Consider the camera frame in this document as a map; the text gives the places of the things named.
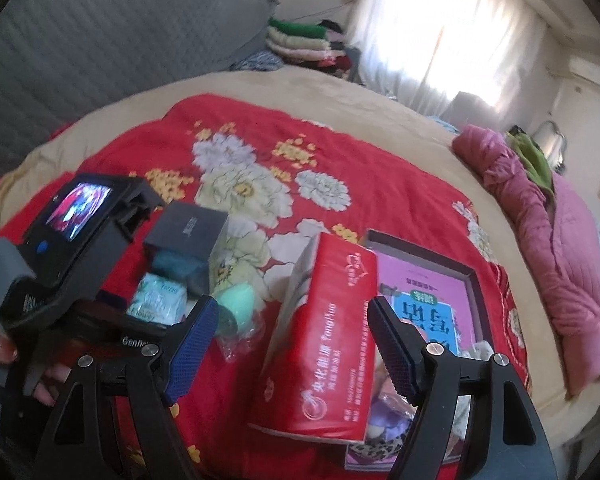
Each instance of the green label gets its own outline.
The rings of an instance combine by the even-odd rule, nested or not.
[[[421,292],[420,290],[412,290],[410,293],[411,297],[419,301],[420,303],[426,303],[428,305],[437,305],[438,298],[428,292]]]

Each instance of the red tissue package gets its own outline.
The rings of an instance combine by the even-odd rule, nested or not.
[[[255,391],[250,425],[346,444],[365,439],[376,346],[366,322],[376,255],[322,233],[294,266]]]

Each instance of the human hand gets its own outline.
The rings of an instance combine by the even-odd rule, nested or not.
[[[5,333],[0,331],[0,364],[11,364],[18,359],[18,349]],[[46,369],[43,379],[36,385],[33,397],[47,406],[53,406],[58,398],[58,384],[64,383],[71,369],[53,364]]]

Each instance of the gray box by window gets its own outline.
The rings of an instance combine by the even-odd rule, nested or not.
[[[194,295],[209,294],[226,244],[229,215],[186,202],[171,202],[144,240],[152,271],[186,283]]]

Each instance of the red floral blanket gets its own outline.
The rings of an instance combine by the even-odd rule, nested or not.
[[[231,213],[219,288],[250,282],[267,335],[228,364],[212,344],[190,393],[171,408],[190,456],[219,478],[378,478],[343,470],[344,448],[316,446],[247,428],[245,418],[285,279],[309,238],[320,231],[359,241],[367,228],[404,238],[477,272],[494,350],[511,357],[528,382],[526,351],[507,275],[491,252],[472,204],[457,189],[398,156],[273,110],[203,95],[176,104],[160,121],[122,135],[81,171],[145,176],[167,200]],[[35,196],[2,231],[17,240],[65,181]],[[107,281],[130,299],[147,262],[142,239],[154,214]],[[128,425],[128,413],[122,416]],[[130,450],[141,460],[137,443]],[[451,478],[445,468],[440,478]]]

